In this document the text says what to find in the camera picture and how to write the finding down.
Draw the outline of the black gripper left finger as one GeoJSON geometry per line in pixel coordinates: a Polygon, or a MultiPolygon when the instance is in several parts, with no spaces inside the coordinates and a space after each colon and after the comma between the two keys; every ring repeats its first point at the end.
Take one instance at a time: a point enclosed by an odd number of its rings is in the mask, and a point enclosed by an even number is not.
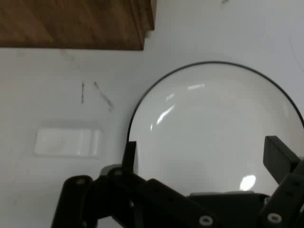
{"type": "Polygon", "coordinates": [[[216,215],[157,180],[134,173],[136,142],[128,142],[120,165],[96,180],[67,179],[52,221],[54,228],[95,228],[112,217],[124,228],[214,228],[216,215]]]}

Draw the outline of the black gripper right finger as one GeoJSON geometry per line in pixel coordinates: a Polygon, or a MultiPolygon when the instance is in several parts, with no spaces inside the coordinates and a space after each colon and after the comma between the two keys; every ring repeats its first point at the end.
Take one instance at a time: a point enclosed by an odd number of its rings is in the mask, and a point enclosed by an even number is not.
{"type": "Polygon", "coordinates": [[[263,228],[304,226],[304,161],[278,137],[267,136],[263,164],[278,183],[259,213],[263,228]]]}

